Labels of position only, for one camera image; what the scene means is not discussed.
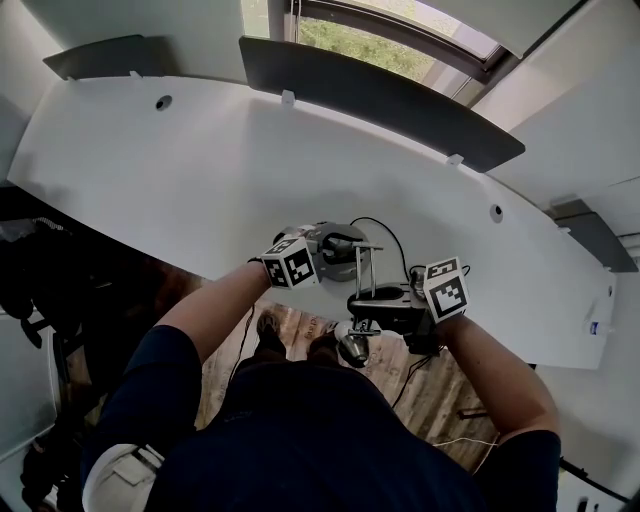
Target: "white clip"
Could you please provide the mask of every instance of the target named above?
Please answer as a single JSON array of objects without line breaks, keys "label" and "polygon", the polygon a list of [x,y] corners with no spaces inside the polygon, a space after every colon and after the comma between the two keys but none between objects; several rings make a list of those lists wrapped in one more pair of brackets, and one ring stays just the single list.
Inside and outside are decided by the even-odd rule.
[{"label": "white clip", "polygon": [[288,91],[287,89],[282,91],[282,104],[287,105],[288,107],[293,107],[296,102],[296,95],[293,94],[293,91]]},{"label": "white clip", "polygon": [[464,160],[463,157],[461,157],[458,153],[455,153],[455,154],[451,155],[450,157],[447,157],[446,164],[451,166],[451,167],[458,167],[462,163],[463,160]]}]

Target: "wooden floor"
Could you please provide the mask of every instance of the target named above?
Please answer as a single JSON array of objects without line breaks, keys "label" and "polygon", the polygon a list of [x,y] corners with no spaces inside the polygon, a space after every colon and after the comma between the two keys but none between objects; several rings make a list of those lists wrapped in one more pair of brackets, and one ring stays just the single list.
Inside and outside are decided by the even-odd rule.
[{"label": "wooden floor", "polygon": [[[165,275],[157,302],[160,313],[168,310],[180,298],[202,286],[206,281],[170,265],[157,262]],[[297,361],[306,358],[309,344],[319,336],[329,319],[267,300],[259,300],[249,327],[240,359],[253,355],[258,342],[256,322],[260,313],[269,309],[281,322],[281,339],[287,347],[287,357]],[[238,360],[246,324],[243,319],[222,346],[206,361],[202,370],[202,397],[196,427],[204,428],[220,409],[231,371]],[[408,353],[403,340],[391,337],[372,338],[368,365],[360,370],[393,403],[407,378],[409,366],[420,359]],[[82,369],[82,351],[69,358],[72,376],[86,381]],[[497,432],[487,417],[460,419],[459,411],[482,411],[482,404],[448,351],[433,358],[419,369],[408,383],[396,412],[407,428],[432,444],[445,443],[461,437],[493,443]],[[458,441],[441,449],[469,471],[484,460],[489,446]]]}]

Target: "window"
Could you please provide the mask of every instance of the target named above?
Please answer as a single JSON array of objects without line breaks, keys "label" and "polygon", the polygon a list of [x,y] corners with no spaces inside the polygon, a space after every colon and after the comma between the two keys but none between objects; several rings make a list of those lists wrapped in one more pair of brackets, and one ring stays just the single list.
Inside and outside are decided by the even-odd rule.
[{"label": "window", "polygon": [[465,105],[517,61],[491,38],[419,0],[242,0],[242,11],[247,35],[353,57]]}]

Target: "white table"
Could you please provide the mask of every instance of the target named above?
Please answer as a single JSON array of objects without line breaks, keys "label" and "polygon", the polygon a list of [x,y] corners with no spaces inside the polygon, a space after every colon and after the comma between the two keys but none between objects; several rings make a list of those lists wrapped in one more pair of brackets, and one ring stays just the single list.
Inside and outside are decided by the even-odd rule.
[{"label": "white table", "polygon": [[[159,112],[166,94],[171,106]],[[9,179],[74,219],[147,254],[217,278],[284,226],[368,215],[402,241],[409,265],[471,265],[468,315],[530,363],[598,366],[615,276],[526,200],[487,176],[348,116],[246,86],[190,78],[57,83],[38,107]],[[504,220],[494,223],[498,204]],[[402,280],[386,247],[378,282]],[[348,318],[353,283],[272,299]]]}]

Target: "person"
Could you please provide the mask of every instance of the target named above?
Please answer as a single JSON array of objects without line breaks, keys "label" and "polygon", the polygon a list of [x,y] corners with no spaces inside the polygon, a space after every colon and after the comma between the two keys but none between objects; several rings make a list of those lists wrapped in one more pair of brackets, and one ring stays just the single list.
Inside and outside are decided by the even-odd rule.
[{"label": "person", "polygon": [[[87,512],[145,502],[149,511],[555,510],[553,400],[527,364],[463,315],[435,335],[501,435],[473,476],[411,434],[365,376],[341,367],[330,333],[307,361],[289,362],[268,316],[220,412],[196,432],[201,365],[269,286],[263,265],[247,263],[184,298],[144,337],[84,449]],[[139,469],[113,455],[122,446],[146,447],[146,461],[132,452]],[[135,506],[116,506],[121,487],[100,492],[115,480],[135,487],[151,459],[152,484]]]}]

